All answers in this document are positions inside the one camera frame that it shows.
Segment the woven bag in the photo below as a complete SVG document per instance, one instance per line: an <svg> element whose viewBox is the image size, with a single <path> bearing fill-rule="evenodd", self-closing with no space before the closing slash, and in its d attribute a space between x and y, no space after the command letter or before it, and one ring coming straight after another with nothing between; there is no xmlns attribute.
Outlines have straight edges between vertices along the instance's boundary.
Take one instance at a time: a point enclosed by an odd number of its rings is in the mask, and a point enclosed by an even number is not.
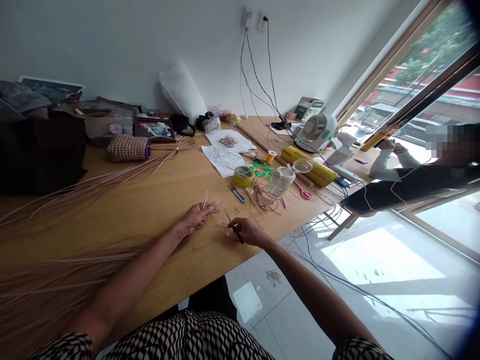
<svg viewBox="0 0 480 360"><path fill-rule="evenodd" d="M113 162L148 160L152 155L148 137L116 134L106 148Z"/></svg>

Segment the scissors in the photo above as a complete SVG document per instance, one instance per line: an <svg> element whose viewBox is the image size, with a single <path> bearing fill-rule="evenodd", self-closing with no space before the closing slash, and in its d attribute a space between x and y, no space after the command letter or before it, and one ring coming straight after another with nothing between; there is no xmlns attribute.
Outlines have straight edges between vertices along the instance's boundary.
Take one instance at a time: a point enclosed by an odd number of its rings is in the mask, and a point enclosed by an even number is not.
<svg viewBox="0 0 480 360"><path fill-rule="evenodd" d="M228 218L228 221L232 222L232 220L230 220L229 214L227 213L227 210L225 210L225 214ZM242 237L242 235L240 235L240 231L235 227L235 225L232 224L231 228L233 229L233 232L238 235L238 241L240 241L240 244L245 244L244 238Z"/></svg>
<svg viewBox="0 0 480 360"><path fill-rule="evenodd" d="M242 203L245 204L247 202L247 199L245 199L244 196L241 193L239 193L239 191L237 190L237 188L234 185L228 184L228 188L231 190L232 193L235 194L235 196L238 198L238 200L240 200Z"/></svg>
<svg viewBox="0 0 480 360"><path fill-rule="evenodd" d="M293 183L297 186L297 188L300 189L300 195L302 198L306 200L312 200L313 195L311 193L309 193L307 190L301 187L298 182L293 181Z"/></svg>

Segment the white sleeve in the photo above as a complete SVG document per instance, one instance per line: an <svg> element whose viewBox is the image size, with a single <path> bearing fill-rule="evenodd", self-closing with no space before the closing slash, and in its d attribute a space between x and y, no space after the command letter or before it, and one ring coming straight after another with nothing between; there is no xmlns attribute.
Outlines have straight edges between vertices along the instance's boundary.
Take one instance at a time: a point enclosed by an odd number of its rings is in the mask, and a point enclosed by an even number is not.
<svg viewBox="0 0 480 360"><path fill-rule="evenodd" d="M416 158L410 155L409 151L404 151L396 155L402 168L416 168L422 165Z"/></svg>
<svg viewBox="0 0 480 360"><path fill-rule="evenodd" d="M370 168L370 177L378 180L398 181L400 179L399 173L394 169L387 168L387 161L393 150L382 150L380 155L375 159Z"/></svg>

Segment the wall outlet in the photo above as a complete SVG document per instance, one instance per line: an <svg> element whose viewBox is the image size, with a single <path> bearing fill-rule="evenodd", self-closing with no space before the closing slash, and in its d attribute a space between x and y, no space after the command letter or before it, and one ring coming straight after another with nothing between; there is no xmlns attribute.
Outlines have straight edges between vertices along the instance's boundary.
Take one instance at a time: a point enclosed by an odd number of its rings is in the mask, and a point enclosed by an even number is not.
<svg viewBox="0 0 480 360"><path fill-rule="evenodd" d="M253 17L254 17L254 12L250 7L246 7L245 10L243 10L243 17L241 18L241 27L243 30L245 28L247 31L250 31L250 28L252 27L252 22L253 22Z"/></svg>
<svg viewBox="0 0 480 360"><path fill-rule="evenodd" d="M265 14L263 12L259 12L258 13L259 16L258 16L258 25L256 27L256 29L261 32L261 33L264 33L265 32L265 29L267 28L267 21L264 20L264 16Z"/></svg>

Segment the tape roll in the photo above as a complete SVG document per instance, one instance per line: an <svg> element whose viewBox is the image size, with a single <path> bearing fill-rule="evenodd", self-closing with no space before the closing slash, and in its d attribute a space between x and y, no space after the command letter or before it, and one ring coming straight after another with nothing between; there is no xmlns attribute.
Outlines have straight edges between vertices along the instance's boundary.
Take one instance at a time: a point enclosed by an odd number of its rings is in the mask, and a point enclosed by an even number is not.
<svg viewBox="0 0 480 360"><path fill-rule="evenodd" d="M187 126L184 129L179 130L176 133L178 135L183 135L183 136L188 136L193 138L195 136L195 128L192 125L187 124Z"/></svg>
<svg viewBox="0 0 480 360"><path fill-rule="evenodd" d="M246 166L237 166L233 173L231 183L237 188L248 188L252 184L254 171Z"/></svg>
<svg viewBox="0 0 480 360"><path fill-rule="evenodd" d="M273 151L273 150L268 150L268 154L265 156L265 161L267 164L271 164L272 161L274 161L275 157L277 156L278 154Z"/></svg>

